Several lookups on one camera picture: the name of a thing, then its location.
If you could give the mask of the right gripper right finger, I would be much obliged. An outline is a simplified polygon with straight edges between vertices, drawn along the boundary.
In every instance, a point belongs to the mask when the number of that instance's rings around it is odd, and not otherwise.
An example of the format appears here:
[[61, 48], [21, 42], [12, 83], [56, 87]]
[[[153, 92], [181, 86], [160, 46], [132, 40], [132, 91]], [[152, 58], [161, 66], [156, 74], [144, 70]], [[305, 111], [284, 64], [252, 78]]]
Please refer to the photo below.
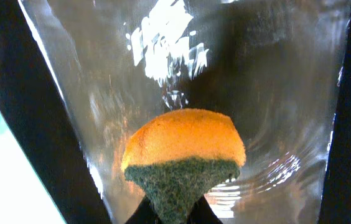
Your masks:
[[202, 196], [195, 204], [189, 215], [189, 224], [223, 224], [214, 214], [206, 198]]

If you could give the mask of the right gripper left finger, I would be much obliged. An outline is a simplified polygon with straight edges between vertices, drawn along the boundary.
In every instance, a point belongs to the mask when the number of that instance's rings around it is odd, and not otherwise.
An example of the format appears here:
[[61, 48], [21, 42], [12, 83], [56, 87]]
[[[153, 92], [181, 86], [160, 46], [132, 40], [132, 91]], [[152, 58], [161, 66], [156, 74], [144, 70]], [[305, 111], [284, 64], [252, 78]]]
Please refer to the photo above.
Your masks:
[[153, 204], [145, 196], [125, 224], [160, 224], [160, 219], [154, 210]]

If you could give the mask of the yellow green scrub sponge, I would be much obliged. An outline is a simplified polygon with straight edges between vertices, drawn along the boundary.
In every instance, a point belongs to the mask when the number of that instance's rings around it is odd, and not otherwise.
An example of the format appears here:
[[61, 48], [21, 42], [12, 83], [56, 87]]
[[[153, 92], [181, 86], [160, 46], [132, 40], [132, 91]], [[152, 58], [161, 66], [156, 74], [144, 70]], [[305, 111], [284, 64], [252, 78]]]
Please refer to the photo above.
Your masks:
[[126, 144], [121, 170], [152, 203], [162, 223], [186, 223], [210, 189], [237, 178], [245, 145], [231, 118], [186, 108], [157, 116]]

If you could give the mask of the white plate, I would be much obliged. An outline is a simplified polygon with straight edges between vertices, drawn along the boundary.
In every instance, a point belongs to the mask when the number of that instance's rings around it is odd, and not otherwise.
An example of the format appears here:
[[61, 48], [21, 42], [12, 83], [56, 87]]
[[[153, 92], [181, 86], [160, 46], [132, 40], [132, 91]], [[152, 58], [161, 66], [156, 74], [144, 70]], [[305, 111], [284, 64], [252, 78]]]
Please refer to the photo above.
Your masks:
[[0, 223], [64, 223], [11, 130], [0, 135]]

